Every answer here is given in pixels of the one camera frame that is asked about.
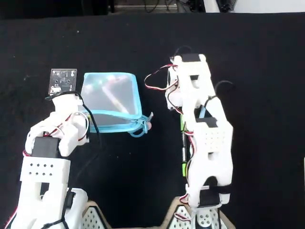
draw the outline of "cable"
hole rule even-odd
[[[71,187],[73,187],[76,183],[76,181],[78,180],[79,176],[83,173],[83,171],[91,164],[92,161],[94,161],[97,157],[98,157],[99,154],[94,154],[90,160],[88,160],[86,162],[86,164],[79,170],[79,172],[77,173],[74,181],[70,184]],[[67,225],[67,222],[65,221],[65,213],[66,213],[66,209],[67,209],[67,205],[68,205],[68,199],[69,199],[69,195],[71,194],[71,190],[72,188],[69,187],[68,188],[68,191],[67,191],[67,194],[66,194],[66,197],[65,197],[65,201],[63,203],[63,207],[62,207],[62,213],[61,213],[61,219],[58,220],[58,221],[55,221],[53,223],[47,223],[45,224],[41,229],[48,229],[56,224],[59,224],[59,223],[63,223],[63,225],[65,226],[65,229],[69,229],[69,226]]]
[[[168,102],[173,106],[173,108],[176,110],[177,113],[183,115],[183,112],[182,112],[177,106],[175,106],[175,105],[171,102],[171,100],[170,100],[170,94],[173,93],[174,91],[176,91],[176,90],[178,89],[178,87],[179,87],[179,78],[178,78],[178,76],[177,76],[177,81],[176,81],[176,83],[177,83],[177,85],[176,85],[175,89],[173,89],[171,92],[169,92],[169,93],[167,94],[167,100],[168,100]]]
[[[71,117],[71,114],[65,119],[65,122],[68,121]],[[55,132],[57,131],[57,128],[54,129],[51,133],[48,133],[48,134],[45,134],[43,135],[44,137],[48,137],[48,136],[51,136],[52,134],[54,134]]]
[[[94,125],[94,129],[96,131],[96,134],[97,134],[97,137],[98,137],[98,142],[99,142],[99,145],[100,145],[100,148],[102,148],[102,140],[101,140],[101,135],[100,135],[100,131],[99,131],[99,128],[95,122],[95,119],[94,119],[94,116],[91,112],[91,110],[85,105],[84,103],[84,99],[82,98],[81,94],[77,91],[71,91],[71,92],[59,92],[59,93],[55,93],[49,97],[46,97],[45,99],[46,100],[52,100],[58,96],[61,96],[61,95],[65,95],[65,94],[76,94],[81,100],[82,100],[82,106],[86,109],[86,111],[89,113],[90,117],[91,117],[91,120],[93,122],[93,125]]]
[[[176,51],[175,51],[175,53],[174,53],[173,56],[176,56],[176,55],[179,53],[180,49],[182,49],[182,48],[187,48],[187,49],[190,50],[190,52],[193,52],[193,49],[192,49],[190,46],[188,46],[188,45],[182,45],[182,46],[180,46],[178,49],[176,49]]]
[[[81,141],[86,135],[87,135],[87,132],[88,132],[88,129],[89,129],[89,119],[88,117],[83,113],[83,112],[80,112],[80,111],[76,111],[76,112],[73,112],[71,115],[73,114],[81,114],[85,119],[86,119],[86,130],[85,130],[85,133],[82,135],[81,138],[78,139],[78,141]]]
[[[179,12],[179,6],[178,6],[178,3],[180,3],[180,5],[182,6],[183,10],[185,13],[187,13],[187,10],[186,8],[184,7],[185,5],[187,5],[186,3],[184,3],[183,1],[181,0],[176,0],[176,5],[177,5],[177,12]]]
[[[208,99],[205,101],[203,107],[206,108],[206,106],[208,105],[208,102],[211,101],[212,99],[216,98],[216,95],[213,96],[208,96]]]
[[[219,85],[221,85],[222,83],[230,83],[230,84],[234,85],[234,83],[232,83],[231,81],[228,81],[228,80],[221,80],[221,81],[219,81],[219,82],[215,85],[215,87],[214,87],[215,94],[217,94],[217,89],[218,89]]]
[[[99,141],[99,146],[100,146],[100,149],[102,150],[102,141],[101,141],[101,135],[100,135],[100,132],[99,132],[99,129],[96,125],[96,122],[94,120],[94,117],[93,117],[93,114],[92,112],[90,111],[90,109],[85,105],[84,103],[84,100],[81,96],[81,94],[77,91],[71,91],[71,92],[59,92],[59,93],[56,93],[56,94],[53,94],[49,97],[46,97],[45,99],[46,100],[52,100],[58,96],[61,96],[61,95],[65,95],[65,94],[76,94],[79,96],[79,98],[82,100],[82,103],[83,103],[83,107],[88,111],[91,119],[92,119],[92,122],[93,122],[93,125],[94,125],[94,128],[96,130],[96,133],[97,133],[97,136],[98,136],[98,141]],[[94,154],[93,157],[87,161],[87,163],[79,170],[78,174],[76,175],[74,181],[71,183],[71,187],[76,183],[76,181],[78,180],[79,176],[81,175],[81,173],[89,166],[89,164],[94,161],[97,157],[98,157],[99,154]],[[59,224],[59,223],[63,223],[65,229],[69,229],[69,226],[67,224],[67,222],[65,221],[65,213],[66,213],[66,208],[67,208],[67,205],[68,205],[68,199],[69,199],[69,196],[71,194],[71,188],[69,187],[68,188],[68,191],[67,191],[67,194],[66,194],[66,197],[65,197],[65,201],[63,203],[63,208],[62,208],[62,214],[61,214],[61,219],[58,220],[58,221],[55,221],[53,223],[47,223],[45,224],[41,229],[48,229],[50,227],[52,227],[53,225],[56,225],[56,224]]]
[[[157,91],[166,91],[167,89],[173,87],[173,86],[178,82],[178,79],[177,79],[174,83],[172,83],[171,85],[169,85],[169,86],[167,86],[167,87],[165,87],[165,88],[160,88],[160,87],[155,87],[155,86],[149,86],[149,85],[146,84],[146,80],[148,79],[148,77],[157,74],[157,73],[158,73],[161,69],[163,69],[163,68],[170,68],[170,67],[178,67],[178,66],[175,65],[175,64],[167,64],[167,65],[164,65],[164,66],[162,66],[161,68],[159,68],[159,69],[158,69],[157,71],[155,71],[154,73],[151,73],[151,74],[147,75],[147,76],[144,78],[144,85],[145,85],[145,87],[147,87],[147,88],[149,88],[149,89],[157,90]]]
[[[221,229],[220,207],[217,209],[217,214],[218,214],[218,225],[219,225],[219,229]]]
[[[13,221],[16,215],[17,215],[17,208],[15,208],[13,214],[9,217],[9,220],[6,222],[4,229],[8,228],[8,226],[11,224],[11,222]]]
[[[157,8],[157,6],[160,3],[160,0],[157,0],[156,5],[151,10],[147,10],[146,0],[143,0],[143,2],[144,2],[144,9],[145,9],[146,13],[151,13],[151,12],[153,12]]]

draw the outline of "white wire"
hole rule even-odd
[[[80,115],[82,115],[85,119],[86,119],[86,130],[85,130],[85,133],[83,134],[83,135],[81,135],[81,138],[82,137],[84,137],[86,134],[87,134],[87,131],[88,131],[88,129],[89,129],[89,119],[88,119],[88,117],[83,113],[83,112],[80,112],[80,111],[77,111],[77,112],[73,112],[72,114],[71,114],[71,116],[73,115],[73,114],[80,114]]]
[[[52,126],[54,129],[56,129],[56,130],[58,130],[59,132],[61,132],[62,133],[62,135],[65,135],[64,134],[64,132],[59,128],[59,127],[57,127],[57,126],[54,126],[54,125],[42,125],[42,126],[40,126],[40,127],[49,127],[49,126]]]

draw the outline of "red wire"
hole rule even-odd
[[[4,229],[7,228],[7,226],[9,225],[10,221],[13,219],[16,213],[17,213],[17,208],[14,210],[13,214],[9,217],[9,220],[5,223]]]
[[[177,67],[177,65],[175,65],[175,64],[167,64],[167,65],[164,65],[164,66],[162,66],[161,68],[159,68],[159,69],[158,69],[157,71],[155,71],[154,73],[147,75],[147,76],[145,77],[145,79],[144,79],[145,87],[147,87],[147,88],[149,88],[149,89],[157,90],[157,91],[166,91],[167,89],[169,89],[169,88],[175,86],[176,83],[178,82],[178,80],[177,80],[176,82],[174,82],[173,84],[171,84],[171,85],[165,87],[165,88],[160,88],[160,87],[155,87],[155,86],[149,86],[149,85],[146,84],[146,80],[147,80],[148,77],[150,77],[150,76],[152,76],[152,75],[155,75],[156,73],[158,73],[158,72],[159,72],[161,69],[163,69],[163,68],[169,68],[169,67]]]
[[[67,121],[70,119],[71,115],[72,115],[72,114],[70,114],[70,115],[66,118],[65,122],[67,122]],[[43,135],[43,136],[44,136],[44,137],[49,137],[51,134],[54,134],[56,131],[58,131],[58,129],[54,129],[51,133],[46,134],[46,135]]]

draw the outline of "black wire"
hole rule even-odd
[[[178,3],[180,3],[180,5],[182,6],[184,12],[187,12],[186,8],[184,7],[187,4],[181,0],[177,0],[177,9],[178,9]]]
[[[215,85],[215,87],[214,87],[215,94],[217,94],[217,89],[218,89],[219,85],[221,85],[222,83],[230,83],[230,84],[234,85],[234,83],[232,83],[231,81],[228,81],[228,80],[221,80],[221,81],[219,81],[219,82]]]
[[[88,113],[89,113],[89,115],[90,115],[90,117],[92,119],[94,128],[95,128],[96,133],[98,135],[99,146],[100,146],[100,149],[102,149],[101,135],[100,135],[100,131],[99,131],[98,127],[97,127],[97,124],[95,122],[94,116],[93,116],[91,110],[85,105],[84,100],[83,100],[83,98],[82,98],[82,96],[81,96],[81,94],[79,92],[77,92],[77,91],[59,92],[59,93],[55,93],[55,94],[53,94],[53,95],[51,95],[49,97],[46,97],[45,99],[46,100],[52,100],[52,99],[54,99],[54,98],[56,98],[58,96],[65,95],[65,94],[76,94],[82,100],[82,103],[83,103],[82,106],[88,111]],[[89,164],[92,161],[94,161],[97,158],[98,155],[99,154],[94,154],[93,157],[90,160],[88,160],[86,162],[86,164],[79,170],[79,172],[76,175],[74,181],[71,183],[71,187],[74,186],[74,184],[76,183],[76,181],[78,180],[78,178],[82,174],[82,172],[89,166]],[[59,223],[63,223],[65,229],[69,229],[69,226],[68,226],[67,222],[65,221],[65,213],[66,213],[66,209],[67,209],[67,205],[68,205],[68,199],[69,199],[69,196],[71,194],[71,187],[68,188],[68,191],[67,191],[67,194],[66,194],[66,197],[65,197],[65,201],[63,203],[61,219],[58,220],[58,221],[55,221],[53,223],[47,223],[47,224],[43,225],[43,227],[41,229],[48,229],[48,228],[52,227],[53,225],[56,225],[56,224],[59,224]]]
[[[221,229],[220,208],[217,209],[219,229]]]
[[[178,49],[176,49],[176,51],[175,51],[175,53],[174,53],[173,56],[176,56],[176,55],[179,53],[180,49],[182,49],[182,48],[187,48],[187,49],[189,49],[191,52],[193,52],[193,49],[192,49],[190,46],[188,46],[188,45],[182,45],[182,46],[180,46]]]
[[[170,11],[170,8],[169,8],[170,3],[167,4],[167,0],[164,0],[164,3],[165,3],[165,6],[166,6],[166,10]]]
[[[175,85],[175,89],[173,89],[171,92],[169,92],[169,93],[167,94],[167,100],[169,101],[169,103],[170,103],[174,108],[176,108],[178,111],[180,111],[180,112],[183,114],[182,110],[180,110],[177,106],[175,106],[175,105],[171,102],[171,100],[170,100],[170,94],[173,93],[174,91],[176,91],[176,90],[178,89],[178,86],[179,86],[179,78],[178,78],[178,76],[177,76],[177,85]]]
[[[154,8],[152,8],[151,10],[147,10],[147,7],[146,7],[146,0],[143,0],[143,2],[144,2],[144,9],[145,9],[146,13],[151,13],[151,12],[153,12],[153,11],[157,8],[157,6],[158,6],[159,3],[160,3],[160,0],[157,0],[156,5],[155,5]]]
[[[65,94],[76,94],[82,100],[82,106],[86,109],[86,111],[88,111],[88,113],[89,113],[89,115],[91,117],[91,120],[92,120],[93,125],[94,125],[94,129],[95,129],[97,137],[98,137],[99,146],[100,146],[100,148],[102,148],[102,141],[101,141],[101,135],[100,135],[99,128],[97,127],[97,124],[95,122],[95,119],[94,119],[94,116],[93,116],[91,110],[85,105],[84,99],[82,98],[82,96],[81,96],[81,94],[79,92],[77,92],[77,91],[58,92],[58,93],[55,93],[53,95],[50,95],[49,97],[46,97],[45,99],[49,101],[49,100],[52,100],[52,99],[54,99],[54,98],[56,98],[58,96],[65,95]]]
[[[203,107],[206,108],[206,106],[208,105],[208,102],[211,101],[212,99],[216,98],[217,96],[208,96],[208,99],[205,101]]]

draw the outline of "perforated plate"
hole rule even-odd
[[[185,206],[180,205],[176,209],[177,213],[190,218],[190,214],[186,210]],[[176,219],[174,216],[172,217],[172,221],[169,223],[169,226],[167,227],[168,229],[191,229],[191,223],[190,222],[183,222],[178,219]]]
[[[205,133],[205,146],[209,152],[218,152],[225,139],[225,131],[220,128],[209,128]]]
[[[81,229],[107,229],[95,207],[89,207],[82,218]]]
[[[61,182],[69,179],[70,161],[60,158],[25,156],[23,158],[20,181]]]
[[[221,220],[221,229],[227,229],[224,222]],[[197,213],[197,223],[203,228],[208,228],[212,225],[212,229],[219,229],[217,209],[200,209]]]

